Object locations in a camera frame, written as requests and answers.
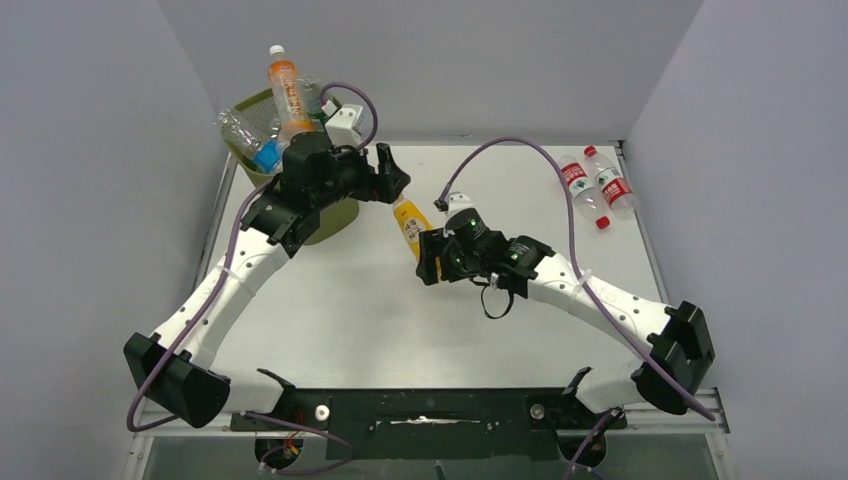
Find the yellow juice bottle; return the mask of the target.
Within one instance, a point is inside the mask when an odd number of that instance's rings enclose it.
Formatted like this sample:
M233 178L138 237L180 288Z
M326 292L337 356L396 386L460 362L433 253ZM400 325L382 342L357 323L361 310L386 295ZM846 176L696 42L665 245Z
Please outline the yellow juice bottle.
M404 241L414 256L414 273L417 273L423 251L422 234L431 230L432 225L418 206L404 195L392 204L392 213Z

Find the orange label tea bottle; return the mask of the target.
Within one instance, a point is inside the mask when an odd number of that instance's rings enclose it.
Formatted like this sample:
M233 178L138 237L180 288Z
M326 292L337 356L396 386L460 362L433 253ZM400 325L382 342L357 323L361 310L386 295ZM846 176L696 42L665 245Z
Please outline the orange label tea bottle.
M314 128L298 82L297 67L287 57L282 45L272 45L269 54L271 63L267 77L280 122L278 138L290 141L301 133L312 132Z

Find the dark green label bottle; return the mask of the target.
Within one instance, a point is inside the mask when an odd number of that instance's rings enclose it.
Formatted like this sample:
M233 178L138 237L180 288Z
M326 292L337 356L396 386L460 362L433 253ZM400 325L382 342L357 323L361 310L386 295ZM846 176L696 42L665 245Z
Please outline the dark green label bottle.
M324 124L328 120L328 116L322 110L321 83L315 78L304 77L301 79L301 87L306 101L305 109L313 128L316 131L324 131Z

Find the blue label water bottle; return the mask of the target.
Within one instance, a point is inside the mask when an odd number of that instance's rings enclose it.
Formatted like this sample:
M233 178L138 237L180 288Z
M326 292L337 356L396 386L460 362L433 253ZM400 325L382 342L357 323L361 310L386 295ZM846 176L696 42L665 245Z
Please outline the blue label water bottle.
M257 172L273 175L281 171L282 160L276 141L257 129L240 112L221 110L217 114L217 125L222 139L233 151L249 160Z

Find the red label bottle red cap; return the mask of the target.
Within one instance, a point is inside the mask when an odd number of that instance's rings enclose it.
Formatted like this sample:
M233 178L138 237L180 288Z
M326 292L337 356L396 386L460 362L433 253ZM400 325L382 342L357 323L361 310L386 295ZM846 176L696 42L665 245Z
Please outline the red label bottle red cap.
M563 155L557 160L557 166L566 180L572 204L578 213L598 230L607 229L610 219L606 203L583 165L574 156Z

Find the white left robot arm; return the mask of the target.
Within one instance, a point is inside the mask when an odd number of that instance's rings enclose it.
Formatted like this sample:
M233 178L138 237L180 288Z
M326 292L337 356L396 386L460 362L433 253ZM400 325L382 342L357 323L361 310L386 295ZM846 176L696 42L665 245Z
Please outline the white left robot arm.
M295 135L282 169L240 205L223 257L152 334L133 334L124 355L136 386L126 425L132 432L174 420L200 428L222 413L272 411L291 385L266 368L218 373L212 365L232 326L262 286L319 229L321 215L347 199L394 203L410 183L388 145L368 162L363 106L324 107L323 132Z

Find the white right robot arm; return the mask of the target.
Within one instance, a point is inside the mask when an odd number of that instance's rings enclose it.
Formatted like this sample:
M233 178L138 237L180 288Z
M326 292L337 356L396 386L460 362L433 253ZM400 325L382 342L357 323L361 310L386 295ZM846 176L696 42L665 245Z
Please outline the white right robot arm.
M715 359L703 310L629 293L575 267L564 254L526 235L486 225L460 192L445 203L443 227L422 231L416 274L426 285L469 280L555 307L629 348L614 369L580 370L562 400L564 417L585 427L614 407L646 402L660 411L714 416L695 396Z

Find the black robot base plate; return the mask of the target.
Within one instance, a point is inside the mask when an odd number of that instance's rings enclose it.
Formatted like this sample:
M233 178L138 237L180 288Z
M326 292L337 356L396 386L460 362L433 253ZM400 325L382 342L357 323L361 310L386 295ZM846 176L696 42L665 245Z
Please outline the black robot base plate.
M567 451L567 436L599 418L563 387L297 389L264 419L235 414L230 427L285 432L297 423L328 432L327 460L553 461Z

